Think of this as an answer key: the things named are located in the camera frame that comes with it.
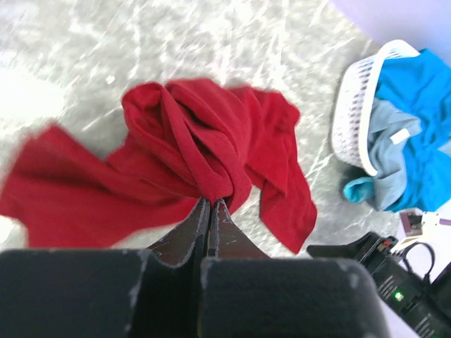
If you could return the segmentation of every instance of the plastic laundry basket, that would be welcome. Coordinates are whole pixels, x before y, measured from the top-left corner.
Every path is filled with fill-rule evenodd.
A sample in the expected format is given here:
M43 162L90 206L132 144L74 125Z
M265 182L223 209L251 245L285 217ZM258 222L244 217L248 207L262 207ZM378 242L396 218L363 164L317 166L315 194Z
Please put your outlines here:
M376 176L368 155L368 128L374 93L384 60L418 56L402 40L385 44L376 55L353 63L343 77L332 126L332 147L341 160Z

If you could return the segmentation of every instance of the black cable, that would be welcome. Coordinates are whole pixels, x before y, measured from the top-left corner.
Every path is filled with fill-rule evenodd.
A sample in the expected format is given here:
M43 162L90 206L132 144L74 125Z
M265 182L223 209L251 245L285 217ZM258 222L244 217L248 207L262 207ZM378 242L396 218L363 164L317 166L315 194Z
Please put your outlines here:
M402 261L406 265L407 271L410 274L414 274L412 266L410 265L409 261L407 260L407 254L409 253L410 250L412 250L412 248L414 248L417 245L425 246L429 250L429 253L431 254L431 267L429 268L429 271L423 277L423 282L427 283L427 285L431 285L431 272L432 272L432 269L434 268L434 265L435 265L435 251L434 251L434 249L433 249L433 247L431 245L429 245L427 243L423 243L423 242L417 242L417 243L413 243L412 245L409 245L401 253Z

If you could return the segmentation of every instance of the blue towel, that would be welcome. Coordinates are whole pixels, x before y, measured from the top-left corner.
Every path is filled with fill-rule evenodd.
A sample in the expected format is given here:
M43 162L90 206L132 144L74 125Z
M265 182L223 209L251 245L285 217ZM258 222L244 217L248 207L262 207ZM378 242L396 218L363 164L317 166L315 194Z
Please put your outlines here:
M423 130L404 147L407 186L387 210L436 211L451 198L451 157L439 150L451 135L451 70L427 49L386 60L376 97L420 118Z
M367 200L376 210L385 210L404 193L407 174L402 150L408 137L420 133L420 120L396 109L389 101L374 98L368 129L369 159L378 171L375 178L361 177L345 185L348 201ZM399 140L396 135L404 135Z

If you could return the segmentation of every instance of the black charger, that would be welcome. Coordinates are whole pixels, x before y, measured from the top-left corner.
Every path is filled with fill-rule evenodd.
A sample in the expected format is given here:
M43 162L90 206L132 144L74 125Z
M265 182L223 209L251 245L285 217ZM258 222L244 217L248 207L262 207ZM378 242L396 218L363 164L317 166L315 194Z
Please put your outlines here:
M399 253L391 249L394 237L380 237L369 232L348 245L311 245L307 252L312 257L351 258L359 261L371 274L379 296L421 338L451 338L451 263L434 283L429 274L435 263L431 246L417 242ZM431 268L420 278L412 270L407 254L416 245L424 245L431 253ZM405 270L400 261L404 261Z

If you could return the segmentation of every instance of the marble floor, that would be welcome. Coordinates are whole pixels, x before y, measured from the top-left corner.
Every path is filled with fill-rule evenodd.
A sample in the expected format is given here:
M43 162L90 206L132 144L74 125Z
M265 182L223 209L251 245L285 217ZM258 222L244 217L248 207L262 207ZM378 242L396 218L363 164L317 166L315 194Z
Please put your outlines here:
M326 0L1 0L0 174L24 134L55 118L100 157L127 132L121 94L139 82L209 76L281 91L302 112L299 163L319 216L306 244L395 233L397 218L343 201L348 165L331 152L330 122L346 67L377 46ZM292 255L259 220L259 191L233 216L271 256ZM147 246L171 227L119 246ZM26 233L1 219L0 248Z

